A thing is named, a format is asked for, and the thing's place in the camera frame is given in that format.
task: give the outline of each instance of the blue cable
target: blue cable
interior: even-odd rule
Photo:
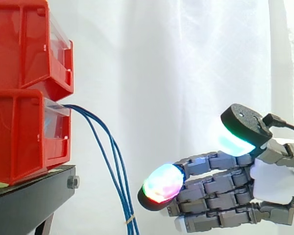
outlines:
[[[128,220],[128,219],[129,219],[129,214],[128,214],[128,211],[126,211],[126,204],[125,204],[125,201],[124,201],[123,195],[122,195],[122,193],[121,193],[121,191],[120,191],[120,188],[119,188],[119,186],[118,186],[118,183],[117,183],[117,181],[116,181],[116,179],[115,179],[114,173],[113,173],[112,168],[111,168],[111,165],[110,165],[110,163],[109,163],[109,161],[108,161],[107,155],[106,155],[106,153],[105,153],[105,151],[104,151],[104,148],[103,148],[103,146],[102,146],[102,143],[101,143],[101,141],[100,141],[100,139],[99,139],[99,137],[98,137],[98,135],[97,135],[97,133],[96,133],[96,131],[95,131],[95,128],[94,128],[93,124],[92,124],[91,121],[89,120],[89,118],[88,118],[83,112],[79,112],[79,113],[80,113],[81,115],[83,115],[83,116],[86,118],[86,120],[88,121],[88,123],[89,123],[89,125],[90,125],[90,127],[91,127],[91,129],[92,129],[92,131],[93,131],[93,133],[94,133],[94,135],[95,135],[95,138],[96,138],[96,140],[97,140],[97,143],[98,143],[98,145],[99,145],[99,147],[100,147],[100,149],[101,149],[101,152],[102,152],[102,154],[103,154],[103,157],[104,157],[104,159],[105,159],[105,161],[106,161],[106,164],[107,164],[107,166],[108,166],[108,169],[109,169],[109,171],[110,171],[110,174],[111,174],[111,177],[112,177],[113,183],[114,183],[114,185],[115,185],[115,187],[116,187],[116,189],[117,189],[117,191],[118,191],[118,194],[119,194],[119,197],[120,197],[120,200],[121,200],[121,203],[122,203],[122,207],[123,207],[123,211],[124,211],[125,219]],[[133,233],[132,233],[132,229],[130,228],[129,225],[127,225],[127,234],[128,234],[128,235],[132,235],[132,234],[133,234]]]
[[[111,177],[113,179],[114,185],[115,185],[115,187],[116,187],[116,189],[118,191],[118,194],[119,194],[119,197],[120,197],[120,200],[121,200],[121,203],[122,203],[125,219],[128,220],[134,214],[134,209],[133,209],[133,205],[132,205],[132,201],[131,201],[131,196],[130,196],[130,191],[129,191],[129,186],[128,186],[128,179],[127,179],[127,174],[126,174],[126,170],[125,170],[125,164],[124,164],[120,149],[119,149],[117,143],[115,142],[115,140],[113,139],[108,127],[103,123],[103,121],[100,118],[98,118],[96,115],[92,114],[88,110],[85,110],[85,109],[83,109],[83,108],[81,108],[81,107],[79,107],[77,105],[64,105],[64,107],[67,107],[67,108],[70,108],[70,109],[73,109],[73,110],[77,111],[78,113],[82,114],[86,118],[86,120],[88,121],[88,123],[89,123],[95,137],[96,137],[96,140],[97,140],[97,142],[99,144],[101,152],[102,152],[102,154],[104,156],[104,159],[106,161],[106,164],[107,164],[109,172],[110,172],[110,175],[111,175]],[[115,176],[114,176],[113,171],[111,169],[111,165],[110,165],[110,163],[109,163],[109,161],[107,159],[107,156],[106,156],[105,151],[104,151],[104,149],[102,147],[102,144],[101,144],[101,142],[99,140],[99,137],[98,137],[98,135],[97,135],[97,133],[96,133],[96,131],[94,129],[94,126],[92,125],[92,123],[91,123],[91,121],[89,120],[88,117],[95,120],[105,130],[105,132],[109,136],[109,139],[110,139],[110,142],[111,142],[111,147],[112,147],[112,152],[113,152],[114,160],[115,160],[115,164],[116,164],[118,180],[119,180],[121,189],[118,187]],[[114,148],[116,148],[119,159],[120,159],[120,162],[121,162],[122,171],[123,171],[123,177],[124,177],[124,181],[125,181],[126,195],[125,195],[125,192],[124,192],[123,183],[122,183],[122,179],[121,179],[121,175],[120,175],[118,159],[116,157],[116,152],[115,152]],[[136,234],[139,235],[137,221],[136,221],[135,218],[133,219],[133,223],[134,223]],[[127,229],[128,229],[128,235],[132,235],[134,233],[132,222],[127,224]]]
[[[87,116],[89,116],[90,118],[92,118],[96,122],[98,122],[100,124],[100,126],[106,131],[106,133],[108,134],[108,136],[110,138],[110,141],[111,141],[111,147],[113,148],[113,154],[114,154],[114,157],[115,157],[116,164],[117,164],[117,161],[118,160],[116,159],[116,153],[115,153],[114,147],[116,147],[116,149],[117,149],[117,152],[118,152],[118,155],[119,155],[119,158],[120,158],[120,162],[121,162],[121,165],[122,165],[122,169],[123,169],[123,176],[124,176],[124,181],[125,181],[125,184],[126,184],[127,197],[130,199],[130,193],[129,193],[129,187],[128,187],[128,180],[127,180],[127,175],[126,175],[126,171],[125,171],[124,161],[123,161],[123,158],[122,158],[120,149],[119,149],[117,143],[115,142],[115,140],[112,138],[111,133],[110,133],[108,127],[103,123],[103,121],[100,118],[98,118],[96,115],[92,114],[88,110],[85,110],[85,109],[83,109],[83,108],[81,108],[79,106],[76,106],[76,105],[66,105],[66,107],[72,108],[72,109],[78,111],[79,113],[80,112],[83,112],[84,114],[86,114]],[[121,176],[120,176],[119,166],[116,165],[116,168],[117,168],[117,172],[118,172],[119,182],[121,184],[121,191],[122,191],[122,194],[124,195],[124,198],[126,198],[125,192],[124,192],[124,189],[123,189],[122,179],[121,179]],[[132,206],[131,201],[129,202],[129,207],[130,207],[129,210],[130,210],[130,217],[131,217],[131,215],[134,214],[134,210],[133,210],[133,206]],[[137,226],[137,222],[136,222],[135,218],[133,219],[133,223],[134,223],[134,226],[135,226],[136,233],[139,234],[138,226]]]
[[[114,146],[115,146],[115,148],[117,150],[117,153],[119,155],[119,159],[120,159],[122,170],[123,170],[124,181],[125,181],[126,194],[127,194],[128,201],[129,201],[129,206],[130,206],[130,212],[131,212],[131,215],[133,215],[134,214],[134,209],[133,209],[133,204],[132,204],[132,200],[131,200],[131,196],[130,196],[130,190],[129,190],[129,186],[128,186],[128,179],[127,179],[127,173],[126,173],[126,169],[125,169],[125,164],[124,164],[124,161],[123,161],[123,157],[121,155],[121,151],[120,151],[117,143],[115,142],[115,140],[112,138],[112,135],[111,135],[108,127],[104,124],[104,122],[100,118],[98,118],[95,114],[91,113],[90,111],[88,111],[88,110],[86,110],[86,109],[84,109],[84,108],[82,108],[80,106],[77,106],[77,105],[69,105],[69,106],[72,107],[72,108],[78,109],[79,111],[82,111],[82,112],[86,113],[90,118],[92,118],[97,123],[99,123],[100,126],[106,131],[106,133],[110,137],[111,147],[114,149]],[[138,225],[137,225],[137,221],[136,221],[135,218],[133,219],[133,223],[134,223],[135,231],[139,235]]]

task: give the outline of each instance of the white backdrop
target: white backdrop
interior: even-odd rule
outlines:
[[[293,105],[281,103],[293,100],[292,83],[285,80],[292,76],[277,82],[281,73],[275,70],[285,71],[290,50],[279,48],[289,44],[270,39],[274,15],[265,0],[49,2],[74,42],[75,93],[62,103],[81,105],[110,127],[126,162],[142,235],[178,234],[171,218],[139,206],[136,193],[144,178],[163,163],[217,150],[209,125],[231,103],[293,121]],[[271,8],[283,9],[275,2],[282,1],[271,1]],[[271,60],[273,52],[281,60]],[[280,91],[288,94],[285,99]],[[78,114],[72,136],[70,163],[77,165],[81,185],[56,212],[51,234],[126,234],[103,157]],[[278,226],[262,222],[205,234],[278,232]]]

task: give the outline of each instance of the red plastic bin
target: red plastic bin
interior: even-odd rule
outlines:
[[[71,111],[38,90],[0,91],[0,182],[13,185],[70,160]]]
[[[0,0],[0,89],[38,89],[58,101],[73,93],[73,43],[46,0]]]

